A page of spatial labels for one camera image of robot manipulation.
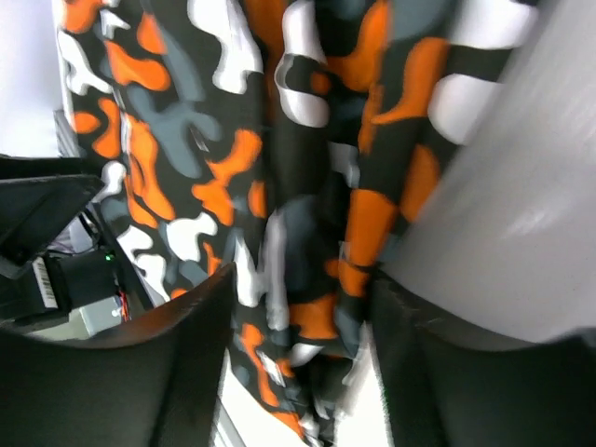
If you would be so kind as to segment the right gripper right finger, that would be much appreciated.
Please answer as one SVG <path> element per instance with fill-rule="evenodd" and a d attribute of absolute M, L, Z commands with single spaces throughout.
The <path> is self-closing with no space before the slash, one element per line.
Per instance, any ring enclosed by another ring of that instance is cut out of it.
<path fill-rule="evenodd" d="M 370 326 L 398 446 L 591 446 L 595 331 L 530 343 L 491 332 L 384 273 Z"/>

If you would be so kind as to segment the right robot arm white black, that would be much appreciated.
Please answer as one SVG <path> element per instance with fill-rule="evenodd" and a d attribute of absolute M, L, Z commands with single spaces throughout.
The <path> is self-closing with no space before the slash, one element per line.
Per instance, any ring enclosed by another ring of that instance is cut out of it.
<path fill-rule="evenodd" d="M 60 281 L 33 278 L 47 246 L 100 191 L 79 158 L 1 160 L 1 315 Z M 230 267 L 181 299 L 84 341 L 1 332 L 5 446 L 207 446 L 230 338 Z M 591 446 L 595 347 L 488 332 L 385 276 L 372 340 L 398 446 Z"/>

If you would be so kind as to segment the orange camouflage shorts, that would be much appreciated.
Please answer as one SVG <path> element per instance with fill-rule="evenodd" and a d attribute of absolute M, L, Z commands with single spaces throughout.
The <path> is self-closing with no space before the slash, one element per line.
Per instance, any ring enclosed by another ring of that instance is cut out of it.
<path fill-rule="evenodd" d="M 333 446 L 382 259 L 497 90 L 536 1 L 64 1 L 94 205 L 162 299 L 237 267 L 230 366 Z"/>

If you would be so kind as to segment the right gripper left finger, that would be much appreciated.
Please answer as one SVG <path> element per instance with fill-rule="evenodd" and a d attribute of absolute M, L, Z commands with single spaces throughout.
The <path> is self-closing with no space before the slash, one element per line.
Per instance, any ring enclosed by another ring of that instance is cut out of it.
<path fill-rule="evenodd" d="M 1 333 L 5 446 L 207 446 L 236 268 L 87 340 Z"/>

